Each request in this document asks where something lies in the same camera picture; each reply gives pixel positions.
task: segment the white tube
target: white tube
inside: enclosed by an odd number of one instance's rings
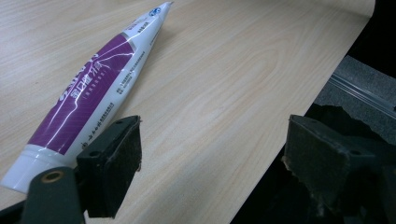
[[[134,85],[171,4],[140,16],[92,56],[41,122],[2,186],[27,193],[36,175],[76,166],[76,156],[104,130]]]

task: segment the light wood tabletop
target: light wood tabletop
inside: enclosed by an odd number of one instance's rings
[[[1,1],[0,177],[82,65],[158,0]],[[176,0],[114,119],[143,159],[115,219],[229,223],[374,10],[374,0]],[[0,188],[0,209],[25,198]]]

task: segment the purple label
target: purple label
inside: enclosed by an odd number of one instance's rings
[[[125,37],[111,39],[80,69],[28,144],[64,155],[133,55]]]

